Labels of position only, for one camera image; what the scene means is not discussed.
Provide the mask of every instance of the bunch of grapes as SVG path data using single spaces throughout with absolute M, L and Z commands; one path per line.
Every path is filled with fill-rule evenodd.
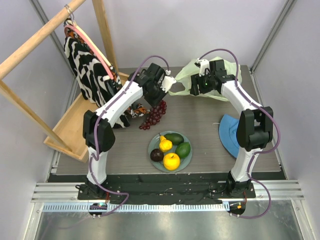
M 139 126 L 139 129 L 147 130 L 150 129 L 151 125 L 156 125 L 159 123 L 161 117 L 166 114 L 166 110 L 167 103 L 161 100 L 158 106 L 150 109 L 150 114 L 146 118 L 146 121 Z

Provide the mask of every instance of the gray plate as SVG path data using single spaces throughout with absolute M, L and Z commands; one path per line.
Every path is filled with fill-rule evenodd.
M 160 132 L 160 135 L 163 136 L 163 135 L 166 135 L 166 134 L 172 134 L 172 133 L 175 133 L 175 134 L 180 134 L 181 136 L 183 136 L 184 138 L 184 142 L 186 143 L 189 143 L 190 144 L 190 147 L 191 147 L 191 142 L 189 141 L 189 139 L 181 134 L 180 132 L 177 132 L 177 131 L 163 131 L 163 132 Z M 150 156 L 150 153 L 152 152 L 153 149 L 158 149 L 159 148 L 159 143 L 160 143 L 160 135 L 157 134 L 152 140 L 151 142 L 149 143 L 149 147 L 148 147 L 148 154 Z M 164 155 L 166 154 L 169 154 L 169 153 L 174 153 L 176 151 L 176 148 L 177 146 L 176 145 L 173 145 L 173 147 L 171 148 L 171 150 L 167 151 L 164 153 Z M 152 163 L 153 166 L 155 166 L 157 169 L 163 171 L 163 172 L 166 172 L 166 173 L 175 173 L 175 172 L 179 172 L 181 171 L 182 169 L 184 169 L 186 166 L 188 166 L 188 164 L 190 163 L 191 161 L 191 157 L 192 157 L 192 147 L 191 147 L 191 151 L 189 153 L 189 155 L 186 157 L 186 158 L 181 158 L 180 159 L 180 166 L 174 170 L 174 171 L 169 171 L 165 168 L 164 166 L 164 162 L 163 161 L 152 161 L 150 159 L 150 162 Z

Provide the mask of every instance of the light green fabric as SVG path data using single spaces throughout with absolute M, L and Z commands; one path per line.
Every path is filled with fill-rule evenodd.
M 215 60 L 220 60 L 222 59 L 221 57 L 215 57 L 214 59 L 211 59 L 210 61 L 215 61 Z M 224 67 L 226 69 L 226 73 L 228 75 L 233 74 L 236 75 L 236 63 L 234 62 L 229 62 L 227 60 L 223 60 L 224 61 Z M 190 95 L 190 89 L 191 89 L 191 75 L 194 74 L 199 74 L 200 69 L 199 67 L 197 67 L 195 65 L 196 59 L 192 59 L 184 68 L 182 68 L 182 70 L 176 75 L 175 80 L 179 83 L 182 83 L 184 86 L 184 90 L 183 91 L 178 91 L 178 92 L 171 92 L 169 91 L 169 94 L 171 96 L 175 96 L 175 95 L 180 95 L 180 96 L 185 96 L 185 95 Z M 238 74 L 238 81 L 239 83 L 242 82 L 242 77 L 241 77 L 241 70 L 240 70 L 240 65 L 239 65 L 239 74 Z M 199 94 L 199 97 L 207 97 L 207 98 L 213 98 L 213 99 L 217 99 L 220 101 L 225 101 L 227 102 L 228 100 L 223 97 L 220 93 L 218 93 L 218 91 L 213 90 L 210 92 L 207 92 L 205 94 Z

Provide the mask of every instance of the clothing rack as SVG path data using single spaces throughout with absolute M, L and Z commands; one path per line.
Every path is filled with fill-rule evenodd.
M 72 0 L 68 4 L 69 11 L 71 10 L 74 12 L 85 1 L 86 0 Z M 92 3 L 106 55 L 117 72 L 119 72 L 104 1 L 92 0 Z M 64 7 L 0 64 L 0 93 L 42 129 L 42 131 L 48 136 L 44 141 L 46 145 L 81 162 L 86 162 L 88 160 L 88 150 L 85 140 L 82 137 L 83 115 L 87 110 L 95 111 L 98 108 L 95 104 L 85 100 L 80 94 L 70 108 L 65 112 L 57 125 L 51 129 L 3 82 L 4 77 L 6 77 L 19 63 L 21 63 L 23 59 L 25 59 L 69 16 L 70 12 L 68 12 L 67 8 Z M 122 83 L 128 79 L 127 74 L 119 72 L 119 76 Z

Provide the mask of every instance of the gray wall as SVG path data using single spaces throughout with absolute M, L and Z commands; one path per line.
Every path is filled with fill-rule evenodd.
M 257 71 L 265 105 L 281 130 L 279 149 L 288 176 L 298 179 L 320 226 L 320 1 L 297 1 Z
M 252 65 L 286 0 L 105 0 L 120 68 L 137 67 L 158 54 L 171 66 L 184 66 L 214 48 L 234 51 L 241 64 Z M 65 0 L 40 0 L 48 17 Z M 75 20 L 104 49 L 92 1 Z M 62 27 L 57 31 L 63 40 Z M 227 53 L 220 53 L 232 60 Z
M 29 1 L 1 1 L 0 63 L 42 24 Z M 47 38 L 3 81 L 50 127 L 63 113 L 72 75 Z M 49 172 L 53 150 L 45 134 L 0 95 L 0 233 L 2 240 L 21 239 L 30 213 L 36 182 Z

